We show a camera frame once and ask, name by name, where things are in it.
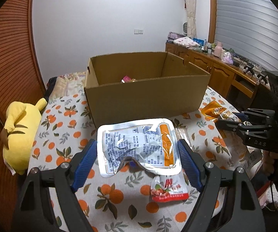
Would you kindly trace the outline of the yellow plush toy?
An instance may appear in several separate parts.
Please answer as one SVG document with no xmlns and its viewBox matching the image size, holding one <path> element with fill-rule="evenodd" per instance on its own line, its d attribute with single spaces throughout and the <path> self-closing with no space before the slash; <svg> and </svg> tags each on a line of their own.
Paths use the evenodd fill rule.
<svg viewBox="0 0 278 232">
<path fill-rule="evenodd" d="M 47 101 L 41 98 L 34 105 L 13 101 L 6 110 L 6 121 L 0 133 L 3 143 L 3 161 L 12 175 L 23 175 L 29 166 L 41 111 Z"/>
</svg>

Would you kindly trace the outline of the white orange snack pouch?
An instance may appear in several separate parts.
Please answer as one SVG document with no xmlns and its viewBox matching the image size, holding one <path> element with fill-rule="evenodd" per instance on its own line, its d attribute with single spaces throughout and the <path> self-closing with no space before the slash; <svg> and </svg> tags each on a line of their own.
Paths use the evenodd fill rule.
<svg viewBox="0 0 278 232">
<path fill-rule="evenodd" d="M 155 175 L 176 175 L 182 170 L 174 126 L 167 118 L 102 125 L 97 153 L 102 177 L 112 177 L 131 161 Z"/>
</svg>

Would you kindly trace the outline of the orange snack packet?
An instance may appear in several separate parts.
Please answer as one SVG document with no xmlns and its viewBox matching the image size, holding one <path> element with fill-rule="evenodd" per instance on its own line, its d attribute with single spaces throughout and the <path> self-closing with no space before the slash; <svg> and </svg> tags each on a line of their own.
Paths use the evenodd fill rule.
<svg viewBox="0 0 278 232">
<path fill-rule="evenodd" d="M 226 107 L 220 105 L 217 101 L 213 100 L 209 104 L 207 104 L 202 110 L 202 115 L 213 120 L 214 122 L 217 120 L 230 120 L 234 122 L 241 122 L 240 118 L 236 116 L 233 112 L 231 112 Z"/>
</svg>

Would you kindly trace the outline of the window roller blind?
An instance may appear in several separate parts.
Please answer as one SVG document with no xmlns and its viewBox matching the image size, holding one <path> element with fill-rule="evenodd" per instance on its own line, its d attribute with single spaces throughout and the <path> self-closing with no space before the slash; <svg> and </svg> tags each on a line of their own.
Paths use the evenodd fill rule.
<svg viewBox="0 0 278 232">
<path fill-rule="evenodd" d="M 215 41 L 278 71 L 278 9 L 271 0 L 216 0 Z"/>
</svg>

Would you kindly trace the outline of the brown cardboard box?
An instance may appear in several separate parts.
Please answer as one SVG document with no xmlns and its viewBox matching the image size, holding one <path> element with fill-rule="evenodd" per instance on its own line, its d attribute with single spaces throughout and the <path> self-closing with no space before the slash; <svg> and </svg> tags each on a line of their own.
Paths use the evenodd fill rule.
<svg viewBox="0 0 278 232">
<path fill-rule="evenodd" d="M 136 81 L 122 83 L 128 75 Z M 210 74 L 169 52 L 113 53 L 91 57 L 84 90 L 96 128 L 199 109 Z"/>
</svg>

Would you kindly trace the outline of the purple tissue pack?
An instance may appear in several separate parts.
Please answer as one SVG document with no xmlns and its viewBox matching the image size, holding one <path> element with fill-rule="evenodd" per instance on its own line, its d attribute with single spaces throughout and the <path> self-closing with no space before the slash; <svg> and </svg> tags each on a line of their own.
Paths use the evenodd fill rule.
<svg viewBox="0 0 278 232">
<path fill-rule="evenodd" d="M 226 64 L 233 65 L 233 57 L 229 51 L 224 53 L 224 55 L 222 57 L 222 61 Z"/>
</svg>

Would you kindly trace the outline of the wooden louvered wardrobe door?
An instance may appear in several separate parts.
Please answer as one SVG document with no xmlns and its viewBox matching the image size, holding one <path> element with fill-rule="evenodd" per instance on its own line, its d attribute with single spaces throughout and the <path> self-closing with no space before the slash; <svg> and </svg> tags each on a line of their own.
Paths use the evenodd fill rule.
<svg viewBox="0 0 278 232">
<path fill-rule="evenodd" d="M 0 133 L 13 101 L 36 103 L 45 86 L 37 62 L 32 31 L 32 0 L 0 0 Z M 23 177 L 3 162 L 0 139 L 0 231 L 10 231 Z"/>
</svg>

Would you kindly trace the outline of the wooden sideboard cabinet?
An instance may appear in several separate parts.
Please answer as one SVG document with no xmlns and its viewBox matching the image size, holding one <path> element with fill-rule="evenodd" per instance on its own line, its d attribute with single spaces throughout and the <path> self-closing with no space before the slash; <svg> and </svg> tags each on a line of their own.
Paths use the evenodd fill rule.
<svg viewBox="0 0 278 232">
<path fill-rule="evenodd" d="M 209 87 L 234 106 L 250 107 L 269 91 L 269 86 L 259 83 L 255 76 L 245 74 L 241 67 L 230 66 L 213 55 L 187 49 L 171 41 L 166 42 L 165 50 L 210 73 Z"/>
</svg>

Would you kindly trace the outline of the white red duck snack pouch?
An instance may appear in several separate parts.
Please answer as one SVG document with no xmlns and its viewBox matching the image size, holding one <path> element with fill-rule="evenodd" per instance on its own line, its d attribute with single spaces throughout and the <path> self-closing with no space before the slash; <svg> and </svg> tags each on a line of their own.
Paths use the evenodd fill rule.
<svg viewBox="0 0 278 232">
<path fill-rule="evenodd" d="M 157 175 L 151 182 L 151 198 L 155 202 L 172 202 L 186 200 L 189 197 L 184 174 Z"/>
</svg>

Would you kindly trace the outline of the wall switch plate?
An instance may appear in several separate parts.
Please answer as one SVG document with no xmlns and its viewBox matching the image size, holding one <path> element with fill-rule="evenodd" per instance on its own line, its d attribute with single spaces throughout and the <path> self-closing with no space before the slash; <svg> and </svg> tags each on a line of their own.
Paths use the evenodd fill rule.
<svg viewBox="0 0 278 232">
<path fill-rule="evenodd" d="M 143 30 L 142 29 L 135 29 L 134 30 L 134 34 L 135 35 L 142 35 L 143 34 Z"/>
</svg>

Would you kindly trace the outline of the pink snack packet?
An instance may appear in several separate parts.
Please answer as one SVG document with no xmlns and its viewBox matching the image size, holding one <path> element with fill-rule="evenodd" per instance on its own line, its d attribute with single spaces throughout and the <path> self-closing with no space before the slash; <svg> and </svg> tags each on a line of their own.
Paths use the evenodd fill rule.
<svg viewBox="0 0 278 232">
<path fill-rule="evenodd" d="M 124 76 L 121 80 L 122 83 L 133 83 L 135 81 L 134 78 L 130 78 L 128 75 Z"/>
</svg>

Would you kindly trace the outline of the folded dotted cloth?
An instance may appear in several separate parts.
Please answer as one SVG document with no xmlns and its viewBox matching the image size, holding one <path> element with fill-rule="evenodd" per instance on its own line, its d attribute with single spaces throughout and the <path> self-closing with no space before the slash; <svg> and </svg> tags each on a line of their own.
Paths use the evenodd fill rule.
<svg viewBox="0 0 278 232">
<path fill-rule="evenodd" d="M 185 48 L 200 47 L 199 43 L 195 42 L 194 40 L 192 40 L 189 37 L 181 37 L 181 38 L 175 39 L 174 44 L 183 46 Z"/>
</svg>

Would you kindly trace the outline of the white patterned curtain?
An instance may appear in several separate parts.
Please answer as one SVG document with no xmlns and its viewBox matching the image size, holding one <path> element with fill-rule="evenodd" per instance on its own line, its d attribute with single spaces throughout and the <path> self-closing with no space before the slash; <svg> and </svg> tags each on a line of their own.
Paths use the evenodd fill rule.
<svg viewBox="0 0 278 232">
<path fill-rule="evenodd" d="M 187 36 L 189 38 L 196 38 L 197 37 L 196 1 L 197 0 L 185 0 L 186 13 L 187 13 Z"/>
</svg>

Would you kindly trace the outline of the pink bottle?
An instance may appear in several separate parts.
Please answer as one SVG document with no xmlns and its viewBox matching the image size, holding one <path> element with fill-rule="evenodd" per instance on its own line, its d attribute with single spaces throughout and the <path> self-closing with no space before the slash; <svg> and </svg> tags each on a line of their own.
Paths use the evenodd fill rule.
<svg viewBox="0 0 278 232">
<path fill-rule="evenodd" d="M 222 43 L 221 42 L 217 42 L 217 45 L 215 46 L 215 50 L 214 50 L 214 53 L 213 53 L 213 55 L 215 56 L 215 57 L 220 57 L 220 55 L 221 55 L 221 52 L 222 52 Z"/>
</svg>

